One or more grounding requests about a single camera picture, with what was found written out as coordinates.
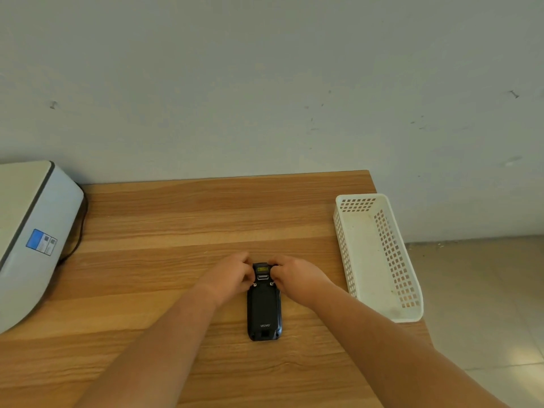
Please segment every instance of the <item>power cord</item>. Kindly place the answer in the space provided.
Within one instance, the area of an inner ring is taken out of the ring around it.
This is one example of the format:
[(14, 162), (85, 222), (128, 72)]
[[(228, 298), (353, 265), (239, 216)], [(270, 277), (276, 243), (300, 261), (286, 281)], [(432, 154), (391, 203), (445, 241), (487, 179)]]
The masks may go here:
[(76, 246), (73, 247), (72, 251), (68, 253), (64, 258), (59, 259), (59, 261), (57, 262), (57, 266), (61, 266), (70, 256), (74, 254), (75, 251), (77, 251), (77, 248), (79, 247), (83, 239), (83, 226), (85, 225), (85, 218), (87, 217), (87, 212), (89, 211), (89, 199), (87, 198), (87, 193), (85, 193), (85, 190), (81, 187), (81, 185), (79, 183), (76, 183), (76, 185), (78, 185), (83, 192), (83, 202), (85, 203), (85, 206), (83, 207), (83, 217), (81, 218), (81, 225), (79, 226), (79, 238), (77, 240)]

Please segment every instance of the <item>white printer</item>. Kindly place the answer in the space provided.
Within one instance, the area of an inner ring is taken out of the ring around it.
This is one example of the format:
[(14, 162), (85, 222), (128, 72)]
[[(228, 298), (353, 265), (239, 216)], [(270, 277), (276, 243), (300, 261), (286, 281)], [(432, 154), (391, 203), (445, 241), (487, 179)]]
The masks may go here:
[(0, 165), (0, 333), (41, 299), (82, 200), (51, 161)]

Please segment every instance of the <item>gray wall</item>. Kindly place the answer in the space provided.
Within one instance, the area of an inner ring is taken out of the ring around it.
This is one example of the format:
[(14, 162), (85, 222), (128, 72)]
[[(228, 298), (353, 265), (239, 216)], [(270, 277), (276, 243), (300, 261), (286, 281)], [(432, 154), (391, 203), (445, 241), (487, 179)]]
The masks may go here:
[(370, 169), (407, 241), (544, 231), (542, 0), (0, 3), (2, 162)]

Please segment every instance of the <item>black handheld device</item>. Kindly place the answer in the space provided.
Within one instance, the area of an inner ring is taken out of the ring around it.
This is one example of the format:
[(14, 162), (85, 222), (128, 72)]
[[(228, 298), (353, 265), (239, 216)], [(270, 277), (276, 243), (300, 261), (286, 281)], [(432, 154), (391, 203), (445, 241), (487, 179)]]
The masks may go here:
[(248, 335), (252, 341), (281, 336), (280, 290), (270, 277), (272, 265), (254, 263), (255, 283), (248, 291)]

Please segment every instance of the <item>wood grain surface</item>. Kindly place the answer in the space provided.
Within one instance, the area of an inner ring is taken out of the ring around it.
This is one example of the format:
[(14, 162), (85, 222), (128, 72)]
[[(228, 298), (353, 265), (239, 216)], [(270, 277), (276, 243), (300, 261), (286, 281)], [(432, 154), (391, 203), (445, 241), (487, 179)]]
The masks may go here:
[[(37, 309), (0, 335), (1, 407), (71, 406), (232, 252), (249, 250), (255, 262), (276, 253), (303, 257), (346, 289), (335, 197), (375, 192), (368, 171), (86, 189), (90, 209), (79, 250), (57, 270)], [(381, 406), (310, 310), (282, 297), (283, 335), (264, 343), (249, 340), (246, 315), (245, 295), (215, 315), (179, 406)], [(424, 322), (404, 326), (430, 342)]]

